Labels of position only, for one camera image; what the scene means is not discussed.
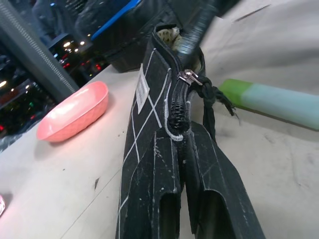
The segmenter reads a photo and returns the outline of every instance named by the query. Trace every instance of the black fabric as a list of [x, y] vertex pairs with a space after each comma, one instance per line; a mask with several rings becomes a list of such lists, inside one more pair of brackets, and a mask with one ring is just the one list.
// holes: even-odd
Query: black fabric
[[[149, 41], [142, 70], [150, 92], [140, 111], [135, 96], [131, 110], [116, 239], [178, 238], [184, 183], [197, 238], [265, 238], [237, 170], [215, 142], [212, 105], [220, 101], [235, 115], [233, 106], [202, 75], [204, 57], [197, 52], [199, 76], [184, 69], [156, 34]], [[190, 119], [194, 91], [204, 100], [204, 125]], [[178, 135], [168, 127], [175, 103], [186, 106], [178, 117], [189, 125]]]
[[204, 101], [204, 116], [203, 116], [203, 125], [209, 132], [211, 138], [216, 142], [215, 137], [215, 115], [213, 104], [218, 100], [221, 102], [229, 111], [231, 116], [236, 115], [234, 113], [235, 107], [230, 102], [230, 100], [215, 86], [212, 86], [210, 79], [204, 76], [198, 78], [199, 82], [202, 83], [202, 86], [199, 84], [193, 84], [192, 88], [195, 90], [198, 95], [203, 98]]

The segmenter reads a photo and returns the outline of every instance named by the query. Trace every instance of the white label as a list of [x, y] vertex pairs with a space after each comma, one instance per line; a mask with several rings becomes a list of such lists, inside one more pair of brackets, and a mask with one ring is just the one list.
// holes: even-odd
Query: white label
[[143, 64], [141, 64], [140, 72], [139, 72], [139, 82], [136, 86], [136, 101], [138, 103], [138, 114], [141, 112], [146, 100], [148, 99], [150, 92], [150, 88], [146, 81], [144, 72], [143, 72]]

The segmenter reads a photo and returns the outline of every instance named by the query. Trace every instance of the frayed strap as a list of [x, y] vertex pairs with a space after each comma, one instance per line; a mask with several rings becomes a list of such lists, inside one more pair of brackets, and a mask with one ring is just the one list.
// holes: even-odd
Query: frayed strap
[[211, 81], [204, 76], [199, 76], [198, 81], [203, 85], [192, 84], [192, 89], [195, 90], [199, 97], [204, 100], [204, 116], [203, 125], [209, 132], [211, 138], [216, 142], [215, 137], [215, 115], [213, 104], [217, 101], [221, 102], [232, 116], [236, 116], [235, 107], [231, 101], [215, 86], [212, 86]]

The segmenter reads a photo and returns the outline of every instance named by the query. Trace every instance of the pink plastic bowl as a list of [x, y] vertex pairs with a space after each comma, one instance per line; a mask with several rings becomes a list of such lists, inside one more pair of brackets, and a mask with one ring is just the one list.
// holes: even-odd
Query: pink plastic bowl
[[105, 112], [108, 92], [108, 87], [101, 81], [81, 88], [42, 119], [37, 138], [61, 142], [84, 130]]

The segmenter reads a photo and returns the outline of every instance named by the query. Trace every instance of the metal zipper slider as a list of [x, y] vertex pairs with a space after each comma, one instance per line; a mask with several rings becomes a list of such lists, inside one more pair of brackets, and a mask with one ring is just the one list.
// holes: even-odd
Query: metal zipper slider
[[182, 81], [188, 83], [189, 85], [191, 85], [193, 82], [197, 83], [198, 85], [202, 86], [203, 84], [200, 83], [198, 81], [198, 75], [193, 72], [192, 70], [184, 70], [184, 71], [181, 71], [179, 74], [178, 74], [178, 78], [181, 79]]

